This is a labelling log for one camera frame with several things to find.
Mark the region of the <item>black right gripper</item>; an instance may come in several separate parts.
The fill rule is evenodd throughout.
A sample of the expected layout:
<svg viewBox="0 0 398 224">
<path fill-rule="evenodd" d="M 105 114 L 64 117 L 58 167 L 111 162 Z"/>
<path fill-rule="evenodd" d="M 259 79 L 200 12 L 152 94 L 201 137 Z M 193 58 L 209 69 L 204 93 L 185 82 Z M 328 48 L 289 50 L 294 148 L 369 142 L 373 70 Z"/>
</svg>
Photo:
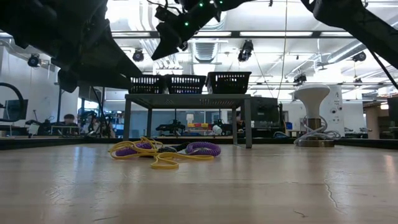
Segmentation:
<svg viewBox="0 0 398 224">
<path fill-rule="evenodd" d="M 152 60 L 158 60 L 185 51 L 188 41 L 198 33 L 212 18 L 218 22 L 224 0 L 193 0 L 188 9 L 178 15 L 170 12 L 166 6 L 158 6 L 155 17 L 160 21 L 156 29 L 160 42 L 152 54 Z"/>
</svg>

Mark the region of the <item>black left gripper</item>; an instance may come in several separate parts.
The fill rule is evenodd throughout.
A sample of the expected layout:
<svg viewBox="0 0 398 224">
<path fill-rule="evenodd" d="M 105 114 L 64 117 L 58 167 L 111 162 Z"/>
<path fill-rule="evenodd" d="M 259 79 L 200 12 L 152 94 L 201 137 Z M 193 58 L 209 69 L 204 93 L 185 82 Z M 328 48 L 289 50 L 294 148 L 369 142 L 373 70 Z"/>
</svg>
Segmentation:
<svg viewBox="0 0 398 224">
<path fill-rule="evenodd" d="M 105 19 L 108 0 L 36 0 L 43 30 L 36 48 L 60 68 L 58 84 L 73 92 L 81 83 L 129 90 L 142 75 L 113 39 Z"/>
</svg>

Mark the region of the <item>black plastic slotted basket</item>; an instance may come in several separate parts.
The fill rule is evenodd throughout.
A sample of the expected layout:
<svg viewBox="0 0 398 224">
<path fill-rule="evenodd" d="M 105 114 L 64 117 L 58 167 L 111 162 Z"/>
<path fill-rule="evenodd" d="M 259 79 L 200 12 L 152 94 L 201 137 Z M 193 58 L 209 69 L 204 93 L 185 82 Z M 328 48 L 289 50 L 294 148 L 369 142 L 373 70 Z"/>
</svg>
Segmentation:
<svg viewBox="0 0 398 224">
<path fill-rule="evenodd" d="M 205 85 L 205 75 L 165 75 L 169 94 L 201 94 Z"/>
<path fill-rule="evenodd" d="M 168 89 L 162 75 L 141 75 L 131 78 L 130 94 L 167 94 Z"/>
<path fill-rule="evenodd" d="M 205 86 L 209 94 L 245 94 L 252 72 L 209 72 Z"/>
</svg>

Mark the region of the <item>black metal rack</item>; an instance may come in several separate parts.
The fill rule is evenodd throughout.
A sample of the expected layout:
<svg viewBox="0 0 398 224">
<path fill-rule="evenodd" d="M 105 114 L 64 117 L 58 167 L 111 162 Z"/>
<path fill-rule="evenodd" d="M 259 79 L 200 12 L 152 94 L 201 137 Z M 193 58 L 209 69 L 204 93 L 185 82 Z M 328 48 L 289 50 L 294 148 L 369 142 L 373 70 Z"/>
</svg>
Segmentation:
<svg viewBox="0 0 398 224">
<path fill-rule="evenodd" d="M 105 116 L 103 104 L 101 102 L 102 92 L 94 86 L 81 86 L 78 94 L 80 107 L 78 117 L 87 111 L 95 111 L 97 115 Z"/>
</svg>

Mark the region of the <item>grey metal table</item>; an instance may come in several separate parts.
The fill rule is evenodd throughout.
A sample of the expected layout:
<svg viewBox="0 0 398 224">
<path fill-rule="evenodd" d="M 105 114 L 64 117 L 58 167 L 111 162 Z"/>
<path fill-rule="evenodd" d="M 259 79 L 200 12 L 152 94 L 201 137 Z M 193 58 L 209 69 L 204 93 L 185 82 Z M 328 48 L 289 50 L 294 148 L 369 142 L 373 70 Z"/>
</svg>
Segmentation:
<svg viewBox="0 0 398 224">
<path fill-rule="evenodd" d="M 245 148 L 252 148 L 251 96 L 247 94 L 126 94 L 124 110 L 123 140 L 129 140 L 131 122 L 131 104 L 135 103 L 148 109 L 147 134 L 151 135 L 153 109 L 231 109 L 233 118 L 233 144 L 238 144 L 236 110 L 245 112 Z"/>
</svg>

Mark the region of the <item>person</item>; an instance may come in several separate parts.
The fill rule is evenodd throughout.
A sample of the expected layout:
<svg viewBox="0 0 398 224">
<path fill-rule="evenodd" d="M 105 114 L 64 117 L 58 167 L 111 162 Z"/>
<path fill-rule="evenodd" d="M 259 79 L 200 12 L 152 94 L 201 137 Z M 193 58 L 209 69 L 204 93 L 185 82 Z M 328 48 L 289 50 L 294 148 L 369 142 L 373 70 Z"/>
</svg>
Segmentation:
<svg viewBox="0 0 398 224">
<path fill-rule="evenodd" d="M 60 132 L 63 135 L 77 135 L 78 125 L 75 122 L 75 116 L 73 114 L 66 114 L 63 117 L 63 121 L 59 123 L 60 126 L 64 126 Z"/>
</svg>

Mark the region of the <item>black computer monitor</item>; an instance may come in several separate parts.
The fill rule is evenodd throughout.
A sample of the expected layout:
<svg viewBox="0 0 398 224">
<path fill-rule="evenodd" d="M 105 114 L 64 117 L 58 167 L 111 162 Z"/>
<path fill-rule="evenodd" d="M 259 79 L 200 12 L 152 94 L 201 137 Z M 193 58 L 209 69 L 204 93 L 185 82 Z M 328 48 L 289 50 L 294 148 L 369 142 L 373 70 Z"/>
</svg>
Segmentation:
<svg viewBox="0 0 398 224">
<path fill-rule="evenodd" d="M 26 119 L 28 100 L 23 101 L 24 105 L 21 108 L 19 100 L 6 100 L 4 104 L 4 119 L 21 120 Z"/>
</svg>

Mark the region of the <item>white cylindrical column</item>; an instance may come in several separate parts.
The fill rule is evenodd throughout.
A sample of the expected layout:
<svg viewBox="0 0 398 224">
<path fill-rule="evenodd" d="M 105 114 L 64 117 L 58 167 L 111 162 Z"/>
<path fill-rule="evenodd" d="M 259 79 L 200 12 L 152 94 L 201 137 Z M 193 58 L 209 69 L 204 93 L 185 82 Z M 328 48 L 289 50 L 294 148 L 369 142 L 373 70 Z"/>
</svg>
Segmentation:
<svg viewBox="0 0 398 224">
<path fill-rule="evenodd" d="M 330 92 L 320 105 L 320 115 L 327 122 L 327 131 L 345 135 L 342 90 L 340 85 L 329 85 Z"/>
</svg>

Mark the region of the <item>silver ventilation duct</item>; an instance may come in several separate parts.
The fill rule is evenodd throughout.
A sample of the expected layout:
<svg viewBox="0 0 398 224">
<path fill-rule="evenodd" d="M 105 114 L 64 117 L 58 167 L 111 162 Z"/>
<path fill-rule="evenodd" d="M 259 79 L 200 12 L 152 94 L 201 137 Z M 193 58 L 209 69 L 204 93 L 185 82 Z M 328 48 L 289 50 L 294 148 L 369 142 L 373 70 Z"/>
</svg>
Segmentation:
<svg viewBox="0 0 398 224">
<path fill-rule="evenodd" d="M 184 0 L 181 2 L 187 11 L 186 26 L 197 34 L 201 29 L 205 31 L 221 30 L 224 26 L 226 14 L 221 7 L 224 0 Z M 200 63 L 211 63 L 218 50 L 219 43 L 197 42 L 193 45 L 194 57 Z"/>
</svg>

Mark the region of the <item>white pedestal stand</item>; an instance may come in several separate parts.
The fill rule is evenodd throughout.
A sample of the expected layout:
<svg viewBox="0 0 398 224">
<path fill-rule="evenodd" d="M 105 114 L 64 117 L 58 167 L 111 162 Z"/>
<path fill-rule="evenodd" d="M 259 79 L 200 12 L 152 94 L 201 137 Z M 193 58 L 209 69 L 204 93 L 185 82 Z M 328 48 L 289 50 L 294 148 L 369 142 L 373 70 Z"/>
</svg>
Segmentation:
<svg viewBox="0 0 398 224">
<path fill-rule="evenodd" d="M 324 84 L 302 85 L 295 90 L 294 95 L 300 100 L 306 110 L 304 126 L 307 132 L 298 137 L 294 144 L 298 147 L 334 147 L 334 139 L 324 133 L 326 123 L 320 116 L 320 105 L 330 93 L 330 87 Z"/>
</svg>

